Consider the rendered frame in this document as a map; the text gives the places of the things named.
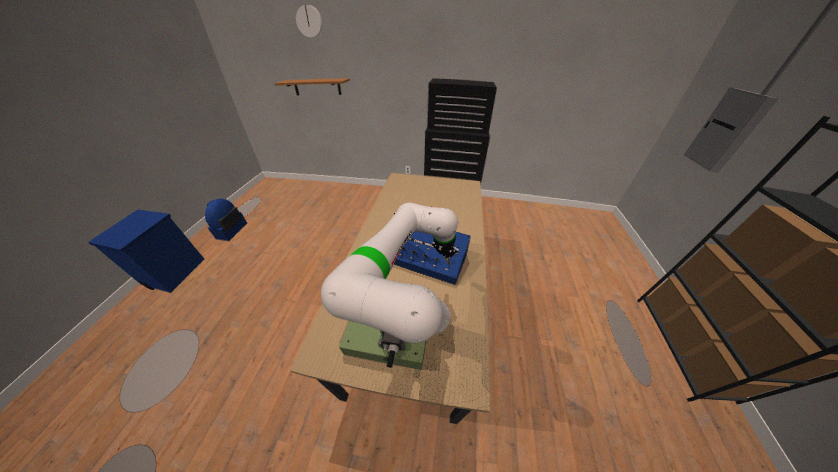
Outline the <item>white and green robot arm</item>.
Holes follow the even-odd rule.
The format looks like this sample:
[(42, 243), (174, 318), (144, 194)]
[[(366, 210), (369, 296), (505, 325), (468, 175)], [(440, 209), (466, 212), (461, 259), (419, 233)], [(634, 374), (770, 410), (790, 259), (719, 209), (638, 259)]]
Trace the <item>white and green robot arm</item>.
[(405, 350), (403, 341), (428, 340), (438, 329), (439, 333), (447, 328), (451, 316), (447, 305), (440, 303), (427, 287), (386, 278), (414, 232), (433, 235), (441, 251), (454, 245), (457, 227), (457, 216), (450, 209), (405, 203), (375, 236), (334, 269), (322, 285), (321, 300), (331, 315), (381, 330), (384, 339), (378, 345), (390, 352), (389, 368), (398, 349)]

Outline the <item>blue switch panel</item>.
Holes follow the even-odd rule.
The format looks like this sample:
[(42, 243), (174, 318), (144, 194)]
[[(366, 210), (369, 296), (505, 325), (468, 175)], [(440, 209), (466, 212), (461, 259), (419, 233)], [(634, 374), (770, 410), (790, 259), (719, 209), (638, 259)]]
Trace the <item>blue switch panel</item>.
[[(394, 265), (456, 285), (456, 280), (466, 253), (470, 235), (456, 232), (455, 247), (458, 253), (444, 261), (432, 246), (433, 235), (414, 232), (401, 249)], [(450, 260), (451, 259), (451, 260)]]

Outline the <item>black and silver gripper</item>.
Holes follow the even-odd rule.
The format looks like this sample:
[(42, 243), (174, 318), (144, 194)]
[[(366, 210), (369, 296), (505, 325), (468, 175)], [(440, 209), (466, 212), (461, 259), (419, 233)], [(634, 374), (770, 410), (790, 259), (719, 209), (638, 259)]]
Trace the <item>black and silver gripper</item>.
[[(444, 261), (448, 261), (449, 257), (452, 257), (455, 253), (458, 253), (458, 251), (459, 251), (459, 247), (455, 247), (455, 245), (453, 245), (452, 247), (447, 248), (447, 249), (442, 249), (441, 248), (441, 251), (440, 251), (440, 250), (438, 250), (439, 247), (436, 246), (436, 244), (434, 243), (434, 240), (433, 240), (432, 246), (435, 247), (435, 249), (438, 251), (439, 254), (443, 254)], [(448, 249), (452, 250), (452, 251), (450, 252)]]

